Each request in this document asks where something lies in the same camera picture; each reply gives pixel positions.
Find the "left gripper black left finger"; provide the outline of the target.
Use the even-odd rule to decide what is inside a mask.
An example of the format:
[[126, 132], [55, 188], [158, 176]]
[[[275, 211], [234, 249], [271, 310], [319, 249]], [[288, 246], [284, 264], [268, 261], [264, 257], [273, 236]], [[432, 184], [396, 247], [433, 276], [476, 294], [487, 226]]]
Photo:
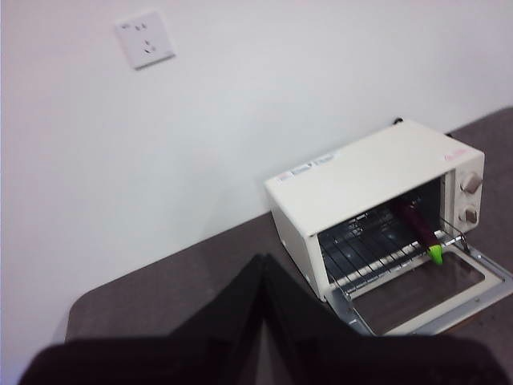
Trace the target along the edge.
[[170, 335], [177, 342], [233, 344], [259, 297], [265, 257], [257, 254], [221, 292]]

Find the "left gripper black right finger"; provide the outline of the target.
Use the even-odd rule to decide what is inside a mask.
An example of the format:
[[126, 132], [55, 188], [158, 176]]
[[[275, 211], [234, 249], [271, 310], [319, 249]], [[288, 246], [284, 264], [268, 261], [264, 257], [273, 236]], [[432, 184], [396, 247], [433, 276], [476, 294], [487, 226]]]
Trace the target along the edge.
[[366, 346], [360, 335], [307, 294], [271, 255], [264, 256], [264, 288], [277, 329], [299, 346]]

